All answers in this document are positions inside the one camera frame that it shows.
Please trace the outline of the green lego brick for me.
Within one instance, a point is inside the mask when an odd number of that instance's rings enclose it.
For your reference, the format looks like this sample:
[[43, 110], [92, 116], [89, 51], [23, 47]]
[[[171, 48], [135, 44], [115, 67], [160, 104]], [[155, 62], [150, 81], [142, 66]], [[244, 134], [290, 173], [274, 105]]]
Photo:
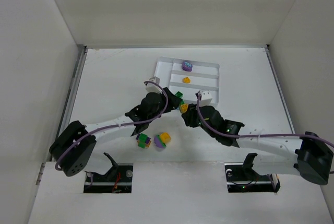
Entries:
[[175, 95], [180, 99], [183, 98], [183, 94], [180, 91], [178, 91]]

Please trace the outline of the yellow long lego brick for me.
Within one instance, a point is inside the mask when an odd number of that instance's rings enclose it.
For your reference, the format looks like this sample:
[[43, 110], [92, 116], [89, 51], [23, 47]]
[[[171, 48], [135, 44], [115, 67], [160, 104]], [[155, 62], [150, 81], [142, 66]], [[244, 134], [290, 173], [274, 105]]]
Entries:
[[183, 114], [188, 110], [188, 104], [187, 103], [183, 103], [179, 106], [179, 110], [180, 112]]

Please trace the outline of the small yellow lego piece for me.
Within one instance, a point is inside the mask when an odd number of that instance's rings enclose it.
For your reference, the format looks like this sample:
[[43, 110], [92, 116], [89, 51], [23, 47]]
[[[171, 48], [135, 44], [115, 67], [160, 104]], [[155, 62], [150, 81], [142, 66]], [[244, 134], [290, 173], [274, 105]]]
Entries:
[[190, 78], [189, 77], [185, 77], [182, 79], [182, 82], [185, 83], [185, 84], [189, 84], [191, 82]]

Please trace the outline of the purple round lego piece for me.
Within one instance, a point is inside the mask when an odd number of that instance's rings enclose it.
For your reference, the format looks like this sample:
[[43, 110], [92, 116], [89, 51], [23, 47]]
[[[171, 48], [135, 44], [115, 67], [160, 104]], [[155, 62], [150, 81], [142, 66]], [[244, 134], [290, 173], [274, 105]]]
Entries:
[[193, 65], [188, 61], [183, 61], [181, 68], [185, 72], [191, 72], [193, 70]]

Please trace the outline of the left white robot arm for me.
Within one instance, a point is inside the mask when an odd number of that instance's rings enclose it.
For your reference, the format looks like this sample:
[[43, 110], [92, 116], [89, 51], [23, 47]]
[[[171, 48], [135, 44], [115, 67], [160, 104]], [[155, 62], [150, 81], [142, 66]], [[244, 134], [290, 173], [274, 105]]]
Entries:
[[116, 119], [89, 125], [71, 122], [49, 149], [56, 161], [55, 169], [67, 177], [81, 171], [106, 173], [107, 162], [93, 153], [96, 144], [110, 144], [115, 139], [140, 134], [163, 113], [175, 110], [181, 100], [165, 87], [162, 93], [146, 94], [139, 105]]

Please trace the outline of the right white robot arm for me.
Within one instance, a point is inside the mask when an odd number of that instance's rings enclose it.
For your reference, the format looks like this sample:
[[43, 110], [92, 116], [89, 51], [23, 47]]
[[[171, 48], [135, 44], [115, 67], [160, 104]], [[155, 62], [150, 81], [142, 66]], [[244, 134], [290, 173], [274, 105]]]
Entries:
[[224, 119], [210, 105], [190, 104], [182, 118], [186, 126], [202, 128], [224, 146], [253, 149], [254, 153], [247, 154], [243, 163], [244, 173], [251, 177], [291, 174], [313, 184], [326, 185], [333, 173], [333, 145], [315, 133], [263, 134], [254, 131], [240, 135], [239, 130], [245, 125]]

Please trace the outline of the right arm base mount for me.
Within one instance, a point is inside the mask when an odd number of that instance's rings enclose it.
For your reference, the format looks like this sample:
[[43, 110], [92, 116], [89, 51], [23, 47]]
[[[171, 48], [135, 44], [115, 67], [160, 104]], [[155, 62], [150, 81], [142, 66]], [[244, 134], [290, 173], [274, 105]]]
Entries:
[[257, 156], [250, 153], [243, 163], [224, 164], [229, 193], [278, 193], [281, 185], [276, 174], [260, 175], [253, 170]]

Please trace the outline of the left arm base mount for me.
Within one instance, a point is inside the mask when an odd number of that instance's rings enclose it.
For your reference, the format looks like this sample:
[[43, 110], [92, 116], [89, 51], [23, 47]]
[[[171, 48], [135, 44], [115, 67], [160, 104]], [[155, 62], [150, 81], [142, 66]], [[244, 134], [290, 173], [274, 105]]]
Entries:
[[132, 192], [133, 164], [117, 163], [108, 153], [103, 153], [111, 166], [105, 174], [86, 172], [83, 193], [128, 194]]

